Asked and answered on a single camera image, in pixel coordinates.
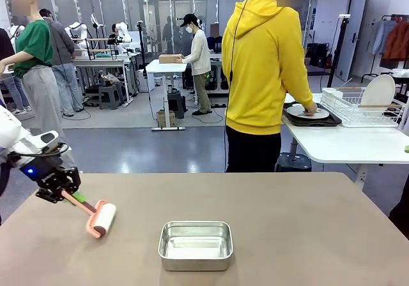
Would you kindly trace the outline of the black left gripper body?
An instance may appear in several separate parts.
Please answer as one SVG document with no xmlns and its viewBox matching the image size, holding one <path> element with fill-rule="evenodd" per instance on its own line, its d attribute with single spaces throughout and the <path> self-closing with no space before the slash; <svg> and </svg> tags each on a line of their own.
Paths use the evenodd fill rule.
<svg viewBox="0 0 409 286">
<path fill-rule="evenodd" d="M 18 169 L 34 182 L 46 182 L 52 179 L 66 180 L 60 154 L 22 156 L 19 155 Z"/>
</svg>

